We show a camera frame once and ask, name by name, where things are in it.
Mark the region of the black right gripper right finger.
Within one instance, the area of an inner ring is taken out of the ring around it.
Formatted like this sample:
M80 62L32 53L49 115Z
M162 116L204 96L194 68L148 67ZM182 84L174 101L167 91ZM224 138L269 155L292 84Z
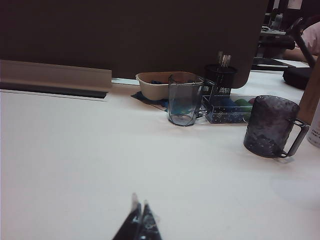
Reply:
M161 240L161 234L153 211L147 200L144 201L144 208L140 225L136 235L137 240Z

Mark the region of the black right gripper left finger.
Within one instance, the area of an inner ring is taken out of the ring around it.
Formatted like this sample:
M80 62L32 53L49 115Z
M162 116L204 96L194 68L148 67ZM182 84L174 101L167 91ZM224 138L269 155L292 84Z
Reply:
M131 209L113 240L135 240L141 225L142 205L134 192L131 197Z

